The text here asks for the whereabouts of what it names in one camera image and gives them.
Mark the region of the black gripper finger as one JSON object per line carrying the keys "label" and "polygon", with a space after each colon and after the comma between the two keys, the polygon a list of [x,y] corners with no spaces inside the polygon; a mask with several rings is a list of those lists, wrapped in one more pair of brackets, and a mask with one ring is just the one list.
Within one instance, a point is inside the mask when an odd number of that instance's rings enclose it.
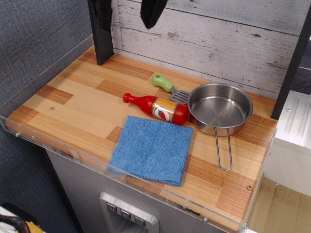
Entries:
{"label": "black gripper finger", "polygon": [[111,2],[112,0],[94,1],[95,16],[99,21],[100,29],[104,31],[110,30],[111,15],[112,15]]}
{"label": "black gripper finger", "polygon": [[140,15],[147,29],[154,27],[166,7],[168,0],[142,0]]}

